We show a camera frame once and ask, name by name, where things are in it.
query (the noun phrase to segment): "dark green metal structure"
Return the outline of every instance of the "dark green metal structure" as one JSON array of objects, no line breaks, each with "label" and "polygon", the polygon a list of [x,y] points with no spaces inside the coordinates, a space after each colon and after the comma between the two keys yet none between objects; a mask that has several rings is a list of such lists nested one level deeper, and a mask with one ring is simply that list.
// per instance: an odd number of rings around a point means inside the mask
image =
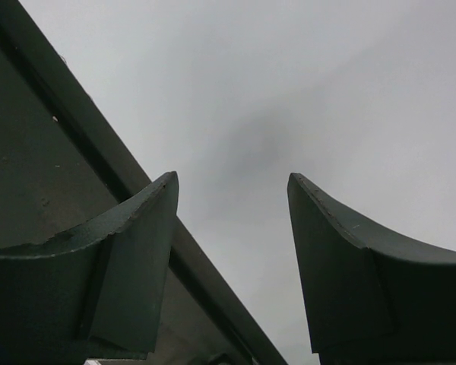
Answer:
[{"label": "dark green metal structure", "polygon": [[312,350],[323,365],[456,363],[456,252],[288,185]]},{"label": "dark green metal structure", "polygon": [[0,0],[0,363],[284,364],[176,199]]}]

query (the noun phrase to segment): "dark green panel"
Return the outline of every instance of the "dark green panel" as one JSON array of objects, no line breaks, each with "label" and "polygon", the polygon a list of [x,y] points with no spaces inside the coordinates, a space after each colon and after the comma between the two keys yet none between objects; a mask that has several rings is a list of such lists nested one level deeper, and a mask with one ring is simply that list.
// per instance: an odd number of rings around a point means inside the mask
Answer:
[{"label": "dark green panel", "polygon": [[0,50],[0,247],[39,243],[116,205]]}]

